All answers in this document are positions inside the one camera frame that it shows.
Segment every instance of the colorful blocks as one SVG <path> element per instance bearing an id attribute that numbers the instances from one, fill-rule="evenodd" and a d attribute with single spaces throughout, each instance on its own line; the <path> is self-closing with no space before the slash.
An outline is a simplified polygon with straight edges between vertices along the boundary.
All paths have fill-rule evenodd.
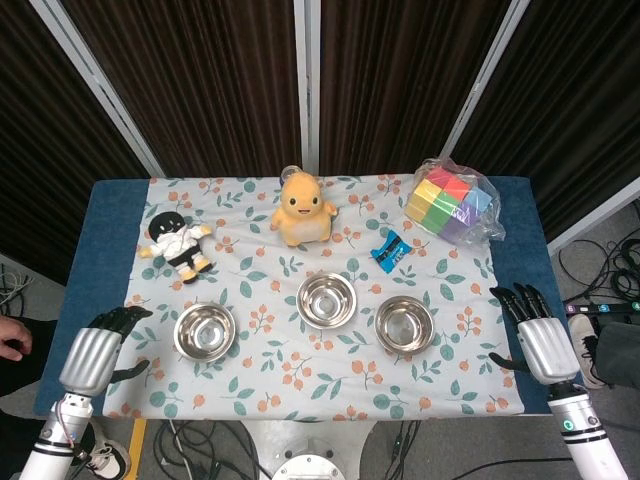
<path id="1" fill-rule="evenodd" d="M 458 243 L 464 232 L 478 221 L 480 213 L 466 202 L 456 207 L 447 224 L 440 230 L 440 237 L 448 242 Z"/>
<path id="2" fill-rule="evenodd" d="M 424 207 L 424 210 L 427 211 L 440 192 L 442 192 L 442 188 L 429 180 L 422 180 L 413 191 L 409 203 L 413 203 L 418 208 Z"/>
<path id="3" fill-rule="evenodd" d="M 424 216 L 427 214 L 426 210 L 420 209 L 411 203 L 407 205 L 407 208 L 405 208 L 404 213 L 407 217 L 409 217 L 412 220 L 415 220 L 418 223 L 420 223 L 424 218 Z"/>
<path id="4" fill-rule="evenodd" d="M 436 197 L 435 201 L 433 202 L 433 206 L 429 209 L 429 211 L 437 208 L 445 212 L 447 216 L 450 217 L 451 215 L 453 215 L 453 212 L 455 211 L 459 203 L 460 200 L 452 197 L 447 192 L 442 191 L 440 192 L 440 195 Z"/>
<path id="5" fill-rule="evenodd" d="M 483 213 L 491 203 L 491 196 L 478 187 L 473 187 L 469 190 L 467 196 L 464 197 L 464 203 L 473 206 L 478 212 Z"/>
<path id="6" fill-rule="evenodd" d="M 455 175 L 453 175 L 450 172 L 447 172 L 442 167 L 434 168 L 427 174 L 427 177 L 426 177 L 427 180 L 429 180 L 431 183 L 433 183 L 434 185 L 440 188 L 445 188 L 447 183 L 449 183 L 449 181 L 452 178 L 456 178 Z"/>
<path id="7" fill-rule="evenodd" d="M 420 222 L 420 225 L 422 225 L 424 228 L 426 228 L 430 232 L 435 233 L 436 235 L 438 235 L 440 231 L 443 229 L 443 226 L 432 221 L 429 218 L 429 215 L 427 215 L 422 219 L 422 222 Z"/>
<path id="8" fill-rule="evenodd" d="M 455 197 L 458 202 L 461 202 L 464 197 L 469 193 L 471 185 L 467 182 L 460 180 L 458 177 L 451 177 L 444 187 L 444 191 L 452 197 Z"/>

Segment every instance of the stainless steel bowl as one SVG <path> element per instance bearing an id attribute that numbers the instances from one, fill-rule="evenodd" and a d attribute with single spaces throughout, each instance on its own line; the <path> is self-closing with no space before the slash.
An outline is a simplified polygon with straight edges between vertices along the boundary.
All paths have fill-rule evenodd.
<path id="1" fill-rule="evenodd" d="M 173 342 L 178 352 L 196 362 L 210 362 L 227 353 L 236 337 L 231 312 L 217 303 L 187 308 L 176 322 Z"/>
<path id="2" fill-rule="evenodd" d="M 317 273 L 307 278 L 296 297 L 302 319 L 314 328 L 337 328 L 356 312 L 356 291 L 335 273 Z"/>
<path id="3" fill-rule="evenodd" d="M 413 297 L 386 300 L 376 313 L 376 335 L 387 350 L 399 355 L 422 352 L 433 341 L 433 317 L 427 307 Z"/>

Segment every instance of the curtain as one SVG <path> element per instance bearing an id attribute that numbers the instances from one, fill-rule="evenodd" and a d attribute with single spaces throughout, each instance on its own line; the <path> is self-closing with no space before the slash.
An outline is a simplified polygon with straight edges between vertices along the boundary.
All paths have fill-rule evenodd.
<path id="1" fill-rule="evenodd" d="M 531 2 L 452 157 L 531 177 L 552 240 L 640 176 L 640 2 Z"/>
<path id="2" fill-rule="evenodd" d="M 321 173 L 412 172 L 437 156 L 508 5 L 323 1 Z"/>
<path id="3" fill-rule="evenodd" d="M 0 25 L 0 252 L 66 283 L 94 182 L 147 175 L 31 5 Z"/>
<path id="4" fill-rule="evenodd" d="M 300 164 L 291 0 L 64 0 L 169 176 Z"/>

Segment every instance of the robotic arm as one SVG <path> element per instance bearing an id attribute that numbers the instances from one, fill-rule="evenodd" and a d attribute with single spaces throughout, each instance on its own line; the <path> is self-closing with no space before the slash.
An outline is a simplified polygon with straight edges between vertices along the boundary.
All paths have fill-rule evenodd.
<path id="1" fill-rule="evenodd" d="M 66 393 L 51 407 L 21 480 L 62 480 L 73 457 L 87 458 L 88 453 L 79 448 L 78 442 L 93 414 L 91 398 L 110 382 L 133 378 L 148 366 L 145 360 L 132 369 L 114 372 L 120 345 L 136 322 L 150 315 L 142 307 L 119 307 L 98 315 L 78 332 L 60 374 Z"/>
<path id="2" fill-rule="evenodd" d="M 580 371 L 562 323 L 552 316 L 544 297 L 531 285 L 515 284 L 522 299 L 511 290 L 496 287 L 491 293 L 509 314 L 526 363 L 491 353 L 503 368 L 531 373 L 549 385 L 548 403 L 569 453 L 585 480 L 626 480 L 620 460 L 598 419 L 589 394 L 572 380 Z"/>

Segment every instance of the stuffed toy doll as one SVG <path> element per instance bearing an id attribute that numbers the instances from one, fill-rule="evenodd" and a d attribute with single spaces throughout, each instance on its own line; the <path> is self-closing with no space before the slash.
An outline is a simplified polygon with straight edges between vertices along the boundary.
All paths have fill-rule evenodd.
<path id="1" fill-rule="evenodd" d="M 193 283 L 198 278 L 198 272 L 207 272 L 212 268 L 197 242 L 211 233 L 212 229 L 207 225 L 189 228 L 179 213 L 162 212 L 149 223 L 149 236 L 155 245 L 141 248 L 138 254 L 143 258 L 162 255 L 178 271 L 182 283 Z"/>
<path id="2" fill-rule="evenodd" d="M 329 240 L 331 217 L 338 214 L 338 209 L 323 200 L 320 185 L 312 175 L 297 172 L 287 177 L 281 199 L 271 223 L 280 229 L 287 245 Z"/>

